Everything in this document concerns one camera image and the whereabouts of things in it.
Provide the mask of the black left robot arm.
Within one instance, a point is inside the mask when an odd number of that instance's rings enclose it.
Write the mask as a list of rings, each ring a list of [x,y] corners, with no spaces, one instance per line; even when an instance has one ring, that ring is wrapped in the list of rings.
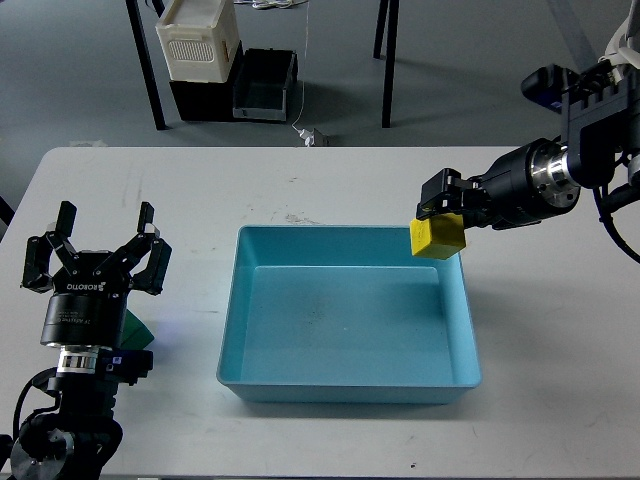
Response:
[[[22,287],[51,295],[41,344],[58,349],[56,366],[21,390],[1,462],[13,479],[97,479],[123,429],[114,418],[118,388],[153,368],[153,336],[127,308],[133,291],[162,291],[172,249],[140,206],[135,235],[115,251],[74,249],[77,208],[60,205],[55,223],[27,241]]]

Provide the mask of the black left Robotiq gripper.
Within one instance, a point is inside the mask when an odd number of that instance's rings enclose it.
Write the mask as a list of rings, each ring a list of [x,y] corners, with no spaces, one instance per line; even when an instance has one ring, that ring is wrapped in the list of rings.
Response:
[[[118,346],[131,290],[159,295],[172,248],[153,225],[154,208],[140,206],[137,232],[114,253],[76,252],[72,235],[77,207],[62,201],[56,221],[27,240],[21,286],[37,293],[53,289],[40,343],[47,346]],[[53,276],[55,253],[62,267]]]

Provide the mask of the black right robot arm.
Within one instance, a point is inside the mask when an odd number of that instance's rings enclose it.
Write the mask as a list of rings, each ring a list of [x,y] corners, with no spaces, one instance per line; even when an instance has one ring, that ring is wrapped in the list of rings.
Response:
[[[413,255],[447,259],[465,247],[469,228],[535,225],[570,212],[590,190],[605,231],[638,260],[613,220],[639,199],[638,52],[622,47],[582,73],[542,67],[521,91],[560,115],[560,136],[504,154],[481,175],[445,168],[425,182],[410,223]]]

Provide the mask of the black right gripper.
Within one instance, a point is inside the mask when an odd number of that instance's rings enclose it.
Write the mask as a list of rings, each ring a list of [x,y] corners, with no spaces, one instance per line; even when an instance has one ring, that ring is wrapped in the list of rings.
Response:
[[[444,168],[422,185],[415,218],[459,214],[463,206],[465,227],[506,230],[563,215],[568,212],[565,162],[562,147],[541,138],[502,155],[471,181]]]

